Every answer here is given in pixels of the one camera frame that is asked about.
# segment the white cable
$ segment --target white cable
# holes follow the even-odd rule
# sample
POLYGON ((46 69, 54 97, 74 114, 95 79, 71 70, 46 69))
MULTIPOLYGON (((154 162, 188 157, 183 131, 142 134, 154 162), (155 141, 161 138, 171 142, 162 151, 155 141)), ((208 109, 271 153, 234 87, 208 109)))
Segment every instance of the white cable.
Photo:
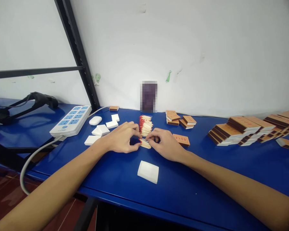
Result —
POLYGON ((47 147, 47 146, 49 146, 49 145, 57 142, 57 141, 60 140, 63 136, 64 136, 64 135, 60 135, 58 138, 55 138, 52 142, 49 142, 48 144, 45 144, 44 146, 42 146, 42 147, 40 147, 39 149, 37 149, 34 153, 32 153, 32 155, 31 155, 31 156, 27 159, 27 161, 25 162, 25 164, 24 164, 24 166, 23 166, 23 168, 22 168, 22 171, 20 172, 20 179, 19 179, 19 181, 20 181, 20 186, 21 186, 21 188, 22 188, 22 190, 23 190, 23 192, 24 192, 25 194, 27 194, 27 195, 30 194, 30 192, 26 189, 25 183, 24 183, 24 181, 23 181, 23 178, 24 178, 25 173, 26 173, 26 169, 27 169, 30 161, 31 161, 31 160, 33 159, 33 157, 34 157, 36 154, 38 154, 42 149, 44 149, 45 147, 47 147))
POLYGON ((97 113, 98 111, 100 111, 100 110, 102 110, 102 109, 104 109, 104 108, 107 108, 107 107, 111 107, 111 106, 101 107, 100 109, 97 109, 95 112, 93 112, 92 114, 90 114, 90 115, 88 116, 88 118, 89 118, 90 116, 94 115, 95 113, 97 113))
MULTIPOLYGON (((90 114, 88 116, 88 118, 92 115, 94 115, 96 112, 98 112, 101 109, 104 109, 106 107, 102 107, 98 110, 96 110, 95 112, 93 112, 92 114, 90 114)), ((129 110, 137 110, 137 109, 133 109, 133 108, 126 108, 126 107, 121 107, 121 109, 129 109, 129 110)), ((201 115, 201 114, 187 114, 187 113, 182 113, 182 112, 177 112, 177 114, 183 114, 183 115, 187 115, 187 116, 203 116, 203 117, 216 117, 216 118, 226 118, 228 119, 230 116, 218 116, 218 115, 201 115)))

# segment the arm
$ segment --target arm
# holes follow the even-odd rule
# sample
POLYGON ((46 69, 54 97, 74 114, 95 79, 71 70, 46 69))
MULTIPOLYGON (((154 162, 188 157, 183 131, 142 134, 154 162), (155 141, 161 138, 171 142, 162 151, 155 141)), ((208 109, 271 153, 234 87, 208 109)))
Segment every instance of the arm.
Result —
POLYGON ((167 130, 155 128, 146 139, 163 157, 202 175, 271 230, 289 230, 288 196, 186 151, 167 130))
POLYGON ((139 133, 138 124, 125 122, 98 139, 79 156, 64 165, 0 221, 1 230, 42 230, 74 195, 99 159, 108 151, 129 153, 140 143, 129 144, 139 133))

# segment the bundle of matchsticks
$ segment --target bundle of matchsticks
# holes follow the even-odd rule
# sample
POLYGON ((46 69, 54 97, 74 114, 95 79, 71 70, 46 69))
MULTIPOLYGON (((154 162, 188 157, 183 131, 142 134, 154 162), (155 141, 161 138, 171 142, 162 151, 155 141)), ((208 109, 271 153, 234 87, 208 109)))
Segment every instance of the bundle of matchsticks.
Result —
POLYGON ((141 147, 144 147, 144 148, 147 148, 147 149, 150 149, 151 146, 149 145, 149 142, 146 141, 145 139, 139 139, 140 140, 140 146, 141 147))
POLYGON ((146 115, 139 117, 139 132, 142 136, 147 136, 152 131, 152 127, 151 117, 146 115))

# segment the red floor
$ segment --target red floor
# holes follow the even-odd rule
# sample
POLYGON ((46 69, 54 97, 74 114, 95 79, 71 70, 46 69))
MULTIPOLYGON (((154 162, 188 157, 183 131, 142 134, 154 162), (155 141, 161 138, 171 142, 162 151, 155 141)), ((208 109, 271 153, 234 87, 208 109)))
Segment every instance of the red floor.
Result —
MULTIPOLYGON (((40 183, 26 179, 26 187, 29 191, 36 189, 40 183)), ((27 195, 22 192, 19 176, 16 173, 8 173, 0 176, 0 219, 11 211, 27 195)), ((77 219, 83 209, 84 202, 71 198, 66 206, 45 227, 44 231, 69 231, 73 230, 77 219)), ((89 231, 95 230, 96 213, 94 213, 89 231)))

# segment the blue table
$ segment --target blue table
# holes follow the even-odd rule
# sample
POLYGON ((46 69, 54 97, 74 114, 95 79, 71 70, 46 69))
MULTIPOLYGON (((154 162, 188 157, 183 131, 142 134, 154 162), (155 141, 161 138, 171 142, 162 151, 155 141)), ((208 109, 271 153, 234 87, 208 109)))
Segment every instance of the blue table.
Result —
MULTIPOLYGON (((0 98, 0 105, 8 106, 19 100, 0 98)), ((34 104, 28 101, 21 107, 11 108, 10 115, 22 112, 34 104)), ((9 125, 0 125, 0 144, 4 147, 40 147, 48 142, 52 136, 49 131, 65 116, 75 105, 60 103, 57 109, 44 105, 32 112, 17 118, 9 125)), ((19 154, 26 157, 29 153, 19 154)))
MULTIPOLYGON (((107 108, 96 115, 111 121, 107 108)), ((140 111, 120 109, 120 122, 138 123, 140 111)), ((213 163, 255 179, 289 196, 289 150, 276 141, 251 146, 216 146, 207 133, 226 119, 195 117, 193 129, 167 125, 165 113, 152 116, 154 127, 188 136, 187 150, 213 163)), ((69 137, 29 173, 45 180, 87 149, 84 142, 96 126, 86 121, 77 136, 69 137)), ((154 149, 140 147, 130 154, 106 153, 83 182, 79 192, 119 206, 201 230, 268 230, 230 197, 182 164, 170 162, 154 149), (140 161, 159 166, 158 183, 137 176, 140 161)))

